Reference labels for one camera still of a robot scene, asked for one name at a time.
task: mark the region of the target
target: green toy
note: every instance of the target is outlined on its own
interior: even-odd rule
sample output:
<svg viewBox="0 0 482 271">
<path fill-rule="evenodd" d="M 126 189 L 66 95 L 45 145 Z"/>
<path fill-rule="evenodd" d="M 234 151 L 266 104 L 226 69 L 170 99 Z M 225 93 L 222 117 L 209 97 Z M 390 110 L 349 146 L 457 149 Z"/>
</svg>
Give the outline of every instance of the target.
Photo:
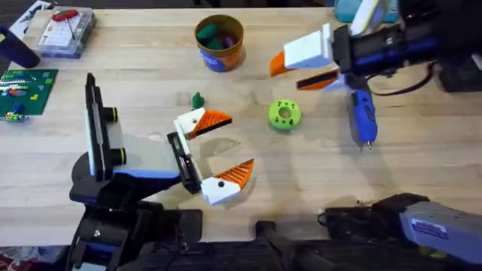
<svg viewBox="0 0 482 271">
<path fill-rule="evenodd" d="M 213 38 L 207 45 L 206 45 L 207 48 L 211 49 L 211 50 L 223 50 L 224 47 L 223 47 L 223 44 L 217 39 L 217 38 Z"/>
<path fill-rule="evenodd" d="M 196 38 L 203 43 L 212 40 L 217 34 L 218 26 L 216 26 L 214 23 L 210 23 L 197 32 Z"/>
<path fill-rule="evenodd" d="M 202 108 L 204 105 L 204 98 L 201 96 L 201 94 L 196 93 L 193 96 L 193 109 L 199 109 Z"/>
<path fill-rule="evenodd" d="M 280 99 L 270 106 L 269 118 L 271 124 L 277 129 L 293 129 L 300 123 L 300 107 L 296 102 Z"/>
</svg>

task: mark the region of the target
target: wooden tabletop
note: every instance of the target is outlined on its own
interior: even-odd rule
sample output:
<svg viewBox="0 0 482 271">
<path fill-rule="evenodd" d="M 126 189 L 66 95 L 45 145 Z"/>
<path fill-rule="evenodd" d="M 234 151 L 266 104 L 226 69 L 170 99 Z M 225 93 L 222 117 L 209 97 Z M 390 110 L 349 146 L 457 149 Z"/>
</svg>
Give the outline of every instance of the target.
<svg viewBox="0 0 482 271">
<path fill-rule="evenodd" d="M 169 208 L 202 209 L 203 241 L 249 240 L 254 222 L 278 221 L 294 238 L 319 238 L 316 214 L 328 206 L 371 202 L 411 192 L 482 214 L 482 93 L 445 93 L 436 81 L 415 93 L 374 98 L 379 125 L 371 151 L 352 141 L 346 91 L 298 91 L 295 81 L 319 70 L 270 78 L 268 65 L 285 42 L 336 22 L 324 8 L 97 10 L 96 28 L 79 60 L 43 59 L 59 69 L 44 114 L 28 123 L 0 123 L 0 245 L 67 244 L 84 211 L 69 199 L 70 173 L 87 149 L 84 84 L 92 72 L 104 104 L 119 110 L 124 138 L 154 150 L 191 109 L 197 92 L 206 108 L 233 124 L 191 142 L 204 174 L 255 158 L 243 194 L 211 207 L 181 185 L 150 197 Z M 246 59 L 228 73 L 201 60 L 194 27 L 229 14 L 245 28 Z M 49 12 L 37 13 L 25 37 L 33 45 Z M 398 90 L 425 76 L 425 66 L 375 78 L 376 91 Z M 302 110 L 297 129 L 268 125 L 269 105 L 292 99 Z"/>
</svg>

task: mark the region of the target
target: plastic box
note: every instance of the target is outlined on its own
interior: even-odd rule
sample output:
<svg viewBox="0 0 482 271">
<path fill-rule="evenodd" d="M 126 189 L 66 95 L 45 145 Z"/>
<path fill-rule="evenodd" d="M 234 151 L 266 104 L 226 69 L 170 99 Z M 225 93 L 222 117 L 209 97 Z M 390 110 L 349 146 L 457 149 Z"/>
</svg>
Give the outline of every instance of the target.
<svg viewBox="0 0 482 271">
<path fill-rule="evenodd" d="M 79 59 L 96 23 L 92 8 L 55 7 L 54 13 L 75 9 L 78 15 L 69 21 L 50 22 L 38 39 L 35 51 L 43 57 Z M 69 28 L 72 28 L 75 39 Z"/>
</svg>

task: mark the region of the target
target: blue label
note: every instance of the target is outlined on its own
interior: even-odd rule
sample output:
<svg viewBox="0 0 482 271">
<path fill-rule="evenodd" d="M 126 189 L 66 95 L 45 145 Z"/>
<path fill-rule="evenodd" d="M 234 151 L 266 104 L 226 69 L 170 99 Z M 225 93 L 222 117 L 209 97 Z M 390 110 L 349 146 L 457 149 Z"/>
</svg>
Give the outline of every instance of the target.
<svg viewBox="0 0 482 271">
<path fill-rule="evenodd" d="M 204 62 L 211 70 L 215 72 L 224 72 L 225 67 L 224 67 L 224 63 L 221 60 L 210 55 L 205 50 L 200 49 L 200 52 L 203 55 Z"/>
</svg>

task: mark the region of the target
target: green circuit board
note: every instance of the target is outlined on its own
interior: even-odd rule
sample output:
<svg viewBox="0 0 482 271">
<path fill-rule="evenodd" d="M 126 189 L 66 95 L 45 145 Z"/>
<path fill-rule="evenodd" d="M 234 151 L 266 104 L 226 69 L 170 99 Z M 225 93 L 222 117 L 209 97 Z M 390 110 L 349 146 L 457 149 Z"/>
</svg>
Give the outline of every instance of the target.
<svg viewBox="0 0 482 271">
<path fill-rule="evenodd" d="M 4 116 L 11 111 L 15 102 L 25 105 L 24 115 L 41 115 L 58 71 L 7 70 L 0 79 L 0 115 Z"/>
</svg>

